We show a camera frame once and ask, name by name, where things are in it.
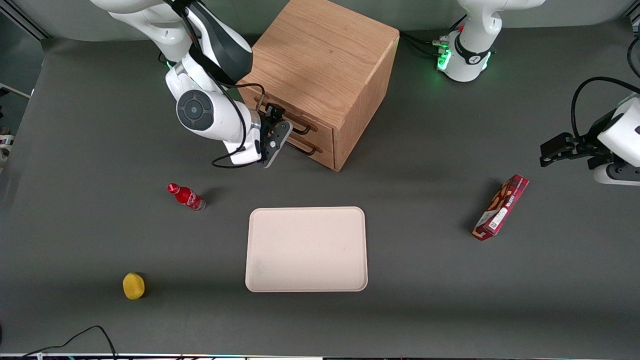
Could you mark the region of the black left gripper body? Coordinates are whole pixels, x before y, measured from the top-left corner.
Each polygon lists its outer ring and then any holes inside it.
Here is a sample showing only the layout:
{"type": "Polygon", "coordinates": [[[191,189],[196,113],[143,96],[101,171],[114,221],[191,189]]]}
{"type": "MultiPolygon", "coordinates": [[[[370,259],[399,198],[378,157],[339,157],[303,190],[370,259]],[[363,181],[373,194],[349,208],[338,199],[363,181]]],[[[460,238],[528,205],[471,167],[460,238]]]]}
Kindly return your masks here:
{"type": "Polygon", "coordinates": [[[609,160],[609,150],[599,141],[600,132],[587,132],[585,134],[576,133],[577,144],[574,148],[574,158],[596,158],[602,161],[609,160]]]}

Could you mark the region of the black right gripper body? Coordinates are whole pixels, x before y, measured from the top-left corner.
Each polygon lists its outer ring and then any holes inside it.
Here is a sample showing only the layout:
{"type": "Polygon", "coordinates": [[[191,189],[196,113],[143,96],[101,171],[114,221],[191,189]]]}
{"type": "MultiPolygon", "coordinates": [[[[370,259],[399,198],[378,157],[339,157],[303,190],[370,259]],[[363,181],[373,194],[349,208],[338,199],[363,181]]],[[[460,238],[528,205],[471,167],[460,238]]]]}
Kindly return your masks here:
{"type": "Polygon", "coordinates": [[[275,134],[275,106],[271,102],[264,102],[263,110],[253,110],[253,115],[259,120],[260,128],[260,151],[263,157],[275,156],[275,145],[272,146],[275,134]]]}

